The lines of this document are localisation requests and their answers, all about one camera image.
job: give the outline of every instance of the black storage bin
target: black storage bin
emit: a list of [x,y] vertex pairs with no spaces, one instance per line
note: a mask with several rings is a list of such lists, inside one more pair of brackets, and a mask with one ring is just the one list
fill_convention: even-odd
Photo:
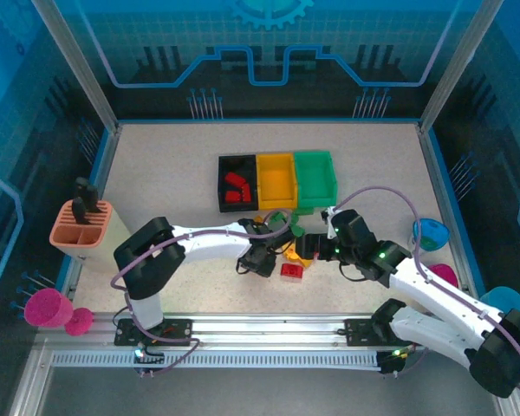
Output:
[[[246,179],[250,187],[250,202],[225,202],[227,191],[241,190],[225,181],[227,173],[233,172]],[[218,204],[220,212],[258,211],[257,157],[254,154],[220,156],[218,163]]]

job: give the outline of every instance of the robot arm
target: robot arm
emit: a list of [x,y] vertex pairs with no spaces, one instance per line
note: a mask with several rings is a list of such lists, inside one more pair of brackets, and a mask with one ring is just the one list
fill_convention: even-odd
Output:
[[[224,230],[226,234],[196,235],[198,231],[206,230]],[[133,312],[144,329],[162,323],[164,314],[159,292],[181,264],[213,258],[235,258],[238,268],[269,277],[276,267],[274,250],[294,238],[290,230],[266,239],[235,237],[230,231],[257,235],[273,232],[266,224],[255,223],[250,219],[241,219],[223,227],[184,228],[172,226],[166,218],[158,217],[149,221],[115,250],[114,258],[121,270],[155,245],[173,237],[196,235],[154,252],[123,276]]]
[[[436,285],[445,287],[463,302],[477,305],[494,322],[500,323],[520,344],[520,312],[504,315],[476,301],[424,268],[433,283],[420,275],[410,253],[391,241],[378,241],[354,210],[322,213],[328,223],[327,234],[307,234],[296,240],[302,258],[352,264],[367,280],[399,290],[436,317],[423,315],[394,299],[384,303],[372,317],[374,332],[383,340],[399,338],[439,352],[469,369],[487,391],[508,397],[520,382],[520,356],[494,326]],[[290,230],[271,236],[266,224],[241,219],[222,228],[227,234],[197,235],[158,250],[124,275],[133,312],[144,329],[163,321],[159,292],[183,263],[193,260],[229,257],[237,267],[270,276],[275,268],[274,250],[294,237]],[[123,269],[153,246],[173,237],[196,234],[207,229],[171,226],[165,218],[155,218],[118,247],[114,258]],[[234,237],[229,231],[266,235],[266,238]]]
[[[382,340],[393,335],[426,346],[468,368],[488,392],[499,397],[512,393],[520,382],[520,355],[484,315],[499,323],[520,344],[519,311],[513,309],[505,315],[422,266],[427,274],[424,278],[408,251],[390,241],[377,241],[354,210],[330,209],[322,217],[335,237],[309,235],[297,241],[296,251],[301,257],[312,258],[313,253],[320,253],[320,259],[353,264],[366,279],[404,293],[440,318],[423,315],[390,299],[372,317],[374,332]],[[483,313],[478,315],[463,302]]]

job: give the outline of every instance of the red block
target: red block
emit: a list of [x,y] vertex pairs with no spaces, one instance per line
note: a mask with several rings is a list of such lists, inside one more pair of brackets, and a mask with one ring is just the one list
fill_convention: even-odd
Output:
[[302,266],[297,266],[296,264],[284,264],[281,266],[281,276],[302,279]]
[[243,202],[250,202],[250,186],[249,184],[244,184],[241,188],[241,192],[243,193]]
[[246,179],[242,176],[237,175],[234,172],[229,172],[225,175],[225,182],[227,182],[230,185],[235,186],[236,188],[242,187],[244,184],[246,184]]
[[227,203],[241,202],[241,192],[227,191],[225,193],[225,202],[227,202]]

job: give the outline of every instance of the magenta cup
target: magenta cup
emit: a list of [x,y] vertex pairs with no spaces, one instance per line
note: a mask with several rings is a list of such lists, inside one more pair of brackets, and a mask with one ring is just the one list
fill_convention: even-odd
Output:
[[430,266],[429,269],[447,283],[451,284],[455,288],[458,288],[457,275],[454,273],[452,267],[448,264],[434,264],[433,266]]
[[73,305],[69,299],[52,288],[39,290],[25,305],[25,321],[35,327],[60,327],[72,316]]
[[87,308],[77,308],[73,317],[66,323],[66,332],[71,336],[86,334],[93,325],[93,313]]

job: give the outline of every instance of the blue cup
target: blue cup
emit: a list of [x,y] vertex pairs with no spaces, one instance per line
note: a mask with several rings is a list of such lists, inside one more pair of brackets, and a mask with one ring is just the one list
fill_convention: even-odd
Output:
[[520,311],[520,294],[506,286],[497,286],[480,297],[479,300],[502,310],[505,314],[508,314],[511,309]]
[[[422,238],[419,247],[423,251],[435,251],[442,248],[449,241],[449,229],[439,221],[431,218],[421,218]],[[413,222],[412,247],[416,243],[418,237],[418,225]]]

